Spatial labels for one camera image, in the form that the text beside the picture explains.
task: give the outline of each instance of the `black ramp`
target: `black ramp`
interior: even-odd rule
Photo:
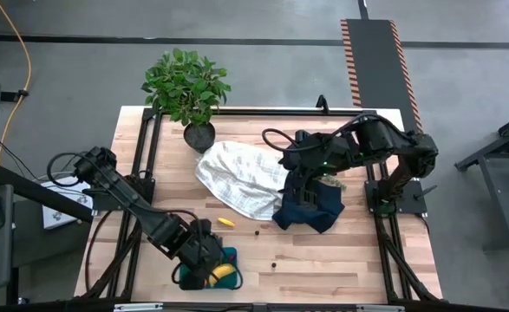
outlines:
[[[347,24],[362,106],[398,108],[405,131],[418,129],[408,71],[392,23],[348,19]]]

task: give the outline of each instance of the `white checkered towel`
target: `white checkered towel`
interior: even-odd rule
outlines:
[[[288,173],[278,161],[259,147],[217,142],[200,159],[196,177],[232,209],[248,218],[271,220]]]

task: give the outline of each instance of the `concrete floor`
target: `concrete floor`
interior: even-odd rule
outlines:
[[[356,0],[4,0],[25,34],[340,39],[340,18],[358,18]],[[368,0],[370,18],[396,21],[408,41],[509,42],[509,0]],[[0,15],[0,32],[10,33]],[[173,46],[31,43],[31,96],[6,144],[37,174],[55,153],[109,146],[122,105],[140,105],[143,72]],[[325,94],[351,106],[343,50],[332,47],[179,46],[230,71],[230,105],[311,107]],[[481,246],[505,235],[477,168],[453,163],[493,140],[509,120],[509,50],[406,49],[425,130],[440,148],[424,185],[434,256],[444,297],[509,309],[509,252]],[[22,86],[18,43],[0,42],[0,82]],[[2,107],[3,119],[10,105]],[[3,163],[15,168],[8,158]],[[82,251],[32,265],[22,295],[70,298]]]

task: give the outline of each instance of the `dark blue cloth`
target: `dark blue cloth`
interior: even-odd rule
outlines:
[[[307,224],[323,233],[335,223],[344,209],[341,203],[341,188],[314,181],[311,191],[316,194],[317,209],[302,207],[289,193],[283,195],[281,209],[272,216],[280,228],[287,230],[293,223]]]

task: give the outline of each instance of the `wooden table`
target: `wooden table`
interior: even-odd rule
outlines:
[[[117,170],[131,172],[143,107],[122,107],[115,129],[112,151],[117,155]],[[398,127],[397,110],[383,110]],[[260,146],[273,153],[261,138],[262,130],[275,127],[287,134],[302,128],[309,132],[332,132],[344,124],[345,117],[290,116],[214,116],[212,124],[217,141],[233,140]],[[146,240],[142,241],[134,284],[134,301],[159,302],[306,302],[306,303],[385,303],[382,267],[377,247],[374,219],[368,214],[362,187],[367,179],[365,168],[341,172],[337,177],[347,184],[342,198],[343,213],[331,229],[317,234],[306,224],[294,224],[281,230],[274,222],[243,217],[222,204],[194,175],[197,154],[183,141],[183,126],[164,118],[153,176],[156,189],[153,207],[194,211],[199,218],[212,220],[213,231],[223,237],[225,246],[238,250],[238,267],[245,277],[242,289],[184,291],[172,283],[170,275],[177,260],[170,261]],[[149,128],[148,138],[152,132]],[[287,146],[285,139],[270,140]],[[149,139],[145,145],[148,150]],[[142,164],[146,164],[147,153]],[[388,169],[397,166],[396,157],[388,160]],[[227,218],[232,229],[217,222]],[[92,231],[97,225],[96,218]],[[121,222],[121,213],[113,213],[99,231],[90,261],[91,283],[111,261]],[[427,288],[440,296],[434,256],[426,227],[412,215],[399,215],[399,227],[405,257]],[[398,271],[392,265],[395,289],[401,296]],[[84,293],[84,266],[75,294]],[[121,271],[120,283],[126,270]]]

